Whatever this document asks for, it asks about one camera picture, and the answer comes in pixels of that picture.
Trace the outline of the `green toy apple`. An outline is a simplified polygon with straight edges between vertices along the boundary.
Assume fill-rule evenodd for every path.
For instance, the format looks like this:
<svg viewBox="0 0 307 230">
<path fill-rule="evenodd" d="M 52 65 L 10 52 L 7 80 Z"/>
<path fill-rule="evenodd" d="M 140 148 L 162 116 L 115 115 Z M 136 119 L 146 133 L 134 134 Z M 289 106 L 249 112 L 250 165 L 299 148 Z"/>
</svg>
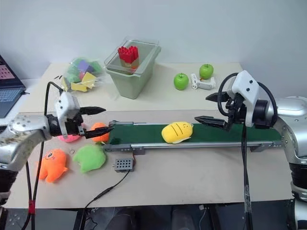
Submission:
<svg viewBox="0 0 307 230">
<path fill-rule="evenodd" d="M 187 88 L 189 84 L 189 78 L 184 73 L 178 73 L 174 77 L 174 86 L 177 90 L 184 90 Z"/>
<path fill-rule="evenodd" d="M 209 78 L 212 77 L 213 71 L 214 71 L 214 68 L 212 65 L 210 64 L 201 65 L 199 69 L 200 79 L 208 80 Z"/>
</svg>

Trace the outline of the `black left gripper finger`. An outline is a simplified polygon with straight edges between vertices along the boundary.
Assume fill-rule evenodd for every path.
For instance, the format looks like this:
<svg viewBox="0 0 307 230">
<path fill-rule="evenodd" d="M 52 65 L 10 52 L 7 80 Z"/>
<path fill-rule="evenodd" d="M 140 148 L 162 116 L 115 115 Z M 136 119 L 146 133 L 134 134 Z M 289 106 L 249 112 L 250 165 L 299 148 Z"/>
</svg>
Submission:
<svg viewBox="0 0 307 230">
<path fill-rule="evenodd" d="M 105 111 L 106 109 L 98 106 L 86 106 L 80 108 L 80 115 L 96 115 Z"/>
<path fill-rule="evenodd" d="M 86 139 L 95 138 L 95 137 L 99 137 L 99 136 L 102 136 L 104 134 L 107 134 L 113 129 L 114 129 L 113 127 L 108 127 L 108 126 L 99 127 L 99 128 L 94 129 L 94 130 L 85 131 L 84 136 L 85 136 Z"/>
</svg>

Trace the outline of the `clear bag of foam pieces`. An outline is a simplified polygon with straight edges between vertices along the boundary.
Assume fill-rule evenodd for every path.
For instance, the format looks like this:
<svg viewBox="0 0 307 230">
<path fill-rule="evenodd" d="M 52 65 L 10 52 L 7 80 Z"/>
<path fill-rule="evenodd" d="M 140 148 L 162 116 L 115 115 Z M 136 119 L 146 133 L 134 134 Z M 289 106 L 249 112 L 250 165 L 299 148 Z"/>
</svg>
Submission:
<svg viewBox="0 0 307 230">
<path fill-rule="evenodd" d="M 66 92 L 89 92 L 105 83 L 105 71 L 98 60 L 78 57 L 63 74 L 61 87 Z"/>
</svg>

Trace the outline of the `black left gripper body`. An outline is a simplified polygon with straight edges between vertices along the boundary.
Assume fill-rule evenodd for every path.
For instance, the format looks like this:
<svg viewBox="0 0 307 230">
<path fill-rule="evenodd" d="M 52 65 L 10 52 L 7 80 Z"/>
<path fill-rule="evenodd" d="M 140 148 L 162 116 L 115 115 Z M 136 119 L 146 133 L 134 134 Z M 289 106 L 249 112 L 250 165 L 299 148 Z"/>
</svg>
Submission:
<svg viewBox="0 0 307 230">
<path fill-rule="evenodd" d="M 76 114 L 74 118 L 67 118 L 65 127 L 68 135 L 84 136 L 83 118 L 80 113 Z"/>
</svg>

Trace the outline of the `red building block stack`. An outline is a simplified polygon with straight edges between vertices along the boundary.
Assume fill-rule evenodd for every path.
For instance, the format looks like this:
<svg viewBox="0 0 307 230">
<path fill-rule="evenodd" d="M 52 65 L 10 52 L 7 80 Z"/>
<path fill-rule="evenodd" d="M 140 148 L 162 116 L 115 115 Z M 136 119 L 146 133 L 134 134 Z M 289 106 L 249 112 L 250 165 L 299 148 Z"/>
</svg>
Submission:
<svg viewBox="0 0 307 230">
<path fill-rule="evenodd" d="M 137 69 L 139 66 L 139 52 L 136 46 L 118 48 L 118 55 L 123 67 Z"/>
</svg>

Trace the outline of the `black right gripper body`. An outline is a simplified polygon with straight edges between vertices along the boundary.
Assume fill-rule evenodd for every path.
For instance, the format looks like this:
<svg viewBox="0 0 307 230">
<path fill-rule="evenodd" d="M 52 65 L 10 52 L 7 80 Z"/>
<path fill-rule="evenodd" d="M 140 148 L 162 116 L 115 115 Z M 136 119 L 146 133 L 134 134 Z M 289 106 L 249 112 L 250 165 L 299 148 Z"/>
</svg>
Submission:
<svg viewBox="0 0 307 230">
<path fill-rule="evenodd" d="M 234 99 L 228 99 L 225 106 L 228 110 L 228 122 L 224 126 L 226 131 L 229 131 L 233 124 L 241 124 L 245 122 L 247 109 L 244 105 L 244 101 L 244 97 L 239 93 L 235 93 Z"/>
</svg>

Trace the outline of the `green conveyor belt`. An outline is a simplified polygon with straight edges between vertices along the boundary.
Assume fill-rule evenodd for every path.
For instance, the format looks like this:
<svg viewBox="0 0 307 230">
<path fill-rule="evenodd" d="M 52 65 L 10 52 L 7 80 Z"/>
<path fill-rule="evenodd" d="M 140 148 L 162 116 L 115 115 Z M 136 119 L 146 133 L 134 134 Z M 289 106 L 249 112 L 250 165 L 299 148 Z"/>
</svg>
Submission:
<svg viewBox="0 0 307 230">
<path fill-rule="evenodd" d="M 191 138 L 178 143 L 168 144 L 162 138 L 166 124 L 133 123 L 112 121 L 109 140 L 103 146 L 106 152 L 132 152 L 144 155 L 149 149 L 214 148 L 241 146 L 242 125 L 233 125 L 230 131 L 194 124 Z"/>
</svg>

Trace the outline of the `white plastic gripper part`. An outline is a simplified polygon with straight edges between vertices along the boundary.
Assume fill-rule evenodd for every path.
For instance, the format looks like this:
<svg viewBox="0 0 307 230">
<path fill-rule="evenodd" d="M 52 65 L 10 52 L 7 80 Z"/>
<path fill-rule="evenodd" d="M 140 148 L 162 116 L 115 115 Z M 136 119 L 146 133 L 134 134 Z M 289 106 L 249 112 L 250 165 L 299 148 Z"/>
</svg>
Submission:
<svg viewBox="0 0 307 230">
<path fill-rule="evenodd" d="M 212 90 L 216 88 L 214 77 L 211 77 L 207 80 L 200 80 L 195 73 L 192 73 L 190 77 L 192 89 Z"/>
</svg>

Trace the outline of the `orange plush toy with eye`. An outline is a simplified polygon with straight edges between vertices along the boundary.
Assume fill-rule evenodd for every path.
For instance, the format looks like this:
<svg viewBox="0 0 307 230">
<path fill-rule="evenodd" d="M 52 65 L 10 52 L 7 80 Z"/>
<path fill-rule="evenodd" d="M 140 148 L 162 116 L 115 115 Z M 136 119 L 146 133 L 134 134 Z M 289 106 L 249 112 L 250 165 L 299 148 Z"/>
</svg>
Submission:
<svg viewBox="0 0 307 230">
<path fill-rule="evenodd" d="M 57 182 L 69 169 L 66 167 L 67 154 L 62 149 L 49 150 L 41 161 L 39 180 L 48 183 Z"/>
</svg>

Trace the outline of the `yellow plush toy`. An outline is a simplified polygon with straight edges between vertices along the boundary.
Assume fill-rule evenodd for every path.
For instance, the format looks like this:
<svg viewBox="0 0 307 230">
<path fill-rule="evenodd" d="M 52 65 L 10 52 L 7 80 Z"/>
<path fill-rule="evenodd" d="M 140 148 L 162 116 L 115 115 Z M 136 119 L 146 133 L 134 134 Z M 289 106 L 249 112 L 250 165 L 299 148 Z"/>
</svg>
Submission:
<svg viewBox="0 0 307 230">
<path fill-rule="evenodd" d="M 177 144 L 191 138 L 193 124 L 189 122 L 173 122 L 162 129 L 161 135 L 166 143 Z"/>
</svg>

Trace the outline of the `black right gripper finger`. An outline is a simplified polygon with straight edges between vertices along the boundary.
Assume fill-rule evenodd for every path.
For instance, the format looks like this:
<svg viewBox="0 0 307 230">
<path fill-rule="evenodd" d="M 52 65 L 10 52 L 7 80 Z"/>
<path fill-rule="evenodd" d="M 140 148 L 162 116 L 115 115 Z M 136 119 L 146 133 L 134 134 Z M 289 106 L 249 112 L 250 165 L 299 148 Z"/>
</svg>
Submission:
<svg viewBox="0 0 307 230">
<path fill-rule="evenodd" d="M 212 102 L 218 102 L 218 97 L 220 97 L 220 102 L 227 102 L 228 101 L 228 94 L 227 92 L 215 92 L 210 95 L 208 95 L 205 99 L 207 101 L 212 101 Z"/>
<path fill-rule="evenodd" d="M 217 127 L 228 131 L 228 123 L 223 119 L 218 119 L 211 116 L 197 116 L 194 117 L 194 119 L 203 125 Z"/>
</svg>

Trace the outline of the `light green plush toy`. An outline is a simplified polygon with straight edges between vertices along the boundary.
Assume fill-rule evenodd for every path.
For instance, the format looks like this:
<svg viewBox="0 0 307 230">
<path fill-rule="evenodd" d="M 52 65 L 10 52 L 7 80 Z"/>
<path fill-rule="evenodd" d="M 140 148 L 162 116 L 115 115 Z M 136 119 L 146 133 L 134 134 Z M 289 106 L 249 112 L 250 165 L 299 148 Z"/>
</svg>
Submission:
<svg viewBox="0 0 307 230">
<path fill-rule="evenodd" d="M 99 145 L 85 145 L 77 150 L 72 161 L 78 163 L 81 173 L 101 168 L 106 162 L 106 154 Z"/>
</svg>

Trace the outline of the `dark laptop computer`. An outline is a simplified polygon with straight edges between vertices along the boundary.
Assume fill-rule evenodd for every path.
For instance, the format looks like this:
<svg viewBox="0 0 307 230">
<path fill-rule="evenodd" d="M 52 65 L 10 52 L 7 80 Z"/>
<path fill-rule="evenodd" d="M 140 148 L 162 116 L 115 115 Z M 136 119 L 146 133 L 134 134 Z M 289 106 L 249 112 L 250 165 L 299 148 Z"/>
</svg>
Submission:
<svg viewBox="0 0 307 230">
<path fill-rule="evenodd" d="M 25 85 L 0 55 L 0 119 L 5 118 L 25 92 Z"/>
</svg>

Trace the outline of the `pink plush toy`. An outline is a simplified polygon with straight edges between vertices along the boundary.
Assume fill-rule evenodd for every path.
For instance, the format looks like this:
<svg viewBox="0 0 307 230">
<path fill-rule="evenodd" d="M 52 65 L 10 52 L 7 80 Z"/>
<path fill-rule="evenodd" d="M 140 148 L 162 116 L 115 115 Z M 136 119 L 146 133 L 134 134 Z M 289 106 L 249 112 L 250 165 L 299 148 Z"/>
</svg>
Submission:
<svg viewBox="0 0 307 230">
<path fill-rule="evenodd" d="M 66 138 L 64 138 L 64 136 L 58 136 L 58 139 L 60 141 L 63 141 L 63 142 L 66 142 L 66 143 L 77 141 L 79 138 L 80 138 L 79 135 L 67 135 Z"/>
</svg>

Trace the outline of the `round orange plush toy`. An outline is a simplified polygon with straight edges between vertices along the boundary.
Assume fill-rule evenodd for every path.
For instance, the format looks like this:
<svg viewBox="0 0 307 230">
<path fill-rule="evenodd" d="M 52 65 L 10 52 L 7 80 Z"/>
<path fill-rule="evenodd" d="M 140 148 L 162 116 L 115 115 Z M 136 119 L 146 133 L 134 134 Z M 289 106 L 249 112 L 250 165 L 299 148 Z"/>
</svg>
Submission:
<svg viewBox="0 0 307 230">
<path fill-rule="evenodd" d="M 106 127 L 106 124 L 104 124 L 104 123 L 95 123 L 91 127 L 91 130 L 95 130 L 96 128 L 100 128 L 100 127 Z M 109 133 L 106 133 L 104 135 L 92 138 L 92 141 L 94 141 L 94 142 L 108 142 L 108 140 L 109 140 Z"/>
</svg>

